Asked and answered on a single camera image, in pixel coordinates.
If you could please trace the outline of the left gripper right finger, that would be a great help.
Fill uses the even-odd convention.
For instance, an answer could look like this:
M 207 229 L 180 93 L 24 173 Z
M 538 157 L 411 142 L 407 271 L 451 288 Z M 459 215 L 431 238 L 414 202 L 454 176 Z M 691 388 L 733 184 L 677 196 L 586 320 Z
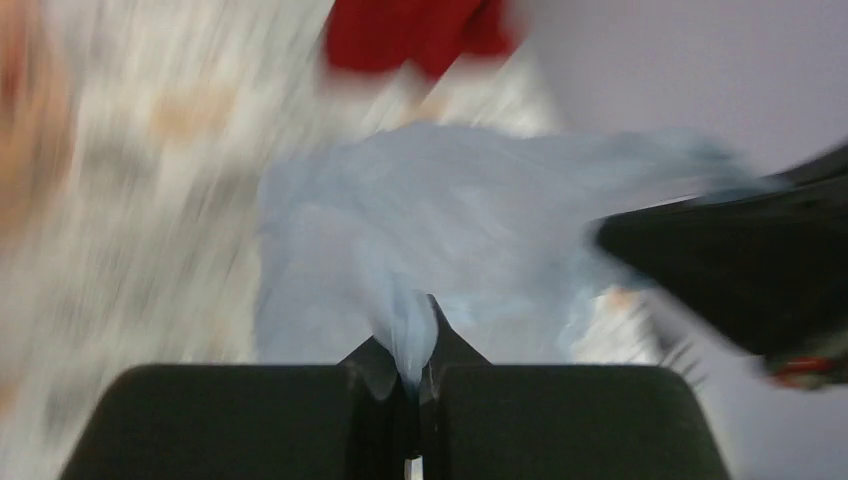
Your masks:
M 725 479 L 689 384 L 659 366 L 494 365 L 435 311 L 419 387 L 427 479 Z

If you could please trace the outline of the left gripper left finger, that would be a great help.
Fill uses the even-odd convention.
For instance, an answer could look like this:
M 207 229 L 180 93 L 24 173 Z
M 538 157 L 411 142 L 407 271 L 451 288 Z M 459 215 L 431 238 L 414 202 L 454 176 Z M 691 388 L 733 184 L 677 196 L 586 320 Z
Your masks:
M 335 365 L 142 365 L 119 375 L 65 479 L 401 479 L 403 389 L 369 339 Z

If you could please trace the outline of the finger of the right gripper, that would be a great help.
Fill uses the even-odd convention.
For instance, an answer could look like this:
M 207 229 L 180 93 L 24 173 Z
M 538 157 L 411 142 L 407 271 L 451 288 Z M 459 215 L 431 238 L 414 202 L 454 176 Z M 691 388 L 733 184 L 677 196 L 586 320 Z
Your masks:
M 787 187 L 604 219 L 597 246 L 654 281 L 789 388 L 847 382 L 847 149 Z

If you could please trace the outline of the light blue trash bag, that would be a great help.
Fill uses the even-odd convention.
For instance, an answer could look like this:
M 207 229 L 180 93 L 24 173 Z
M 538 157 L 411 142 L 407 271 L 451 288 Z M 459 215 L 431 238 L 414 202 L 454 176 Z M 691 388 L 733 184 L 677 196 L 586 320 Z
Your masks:
M 368 337 L 420 378 L 432 295 L 502 364 L 659 364 L 643 281 L 593 245 L 598 221 L 773 191 L 675 132 L 519 138 L 415 124 L 275 158 L 260 179 L 263 363 L 334 363 Z

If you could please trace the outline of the orange plastic trash bin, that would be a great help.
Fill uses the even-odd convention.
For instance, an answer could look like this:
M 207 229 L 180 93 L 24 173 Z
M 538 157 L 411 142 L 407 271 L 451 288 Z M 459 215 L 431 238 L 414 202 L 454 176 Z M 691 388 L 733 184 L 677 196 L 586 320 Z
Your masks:
M 41 1 L 1 3 L 1 235 L 23 227 L 63 183 L 73 93 Z

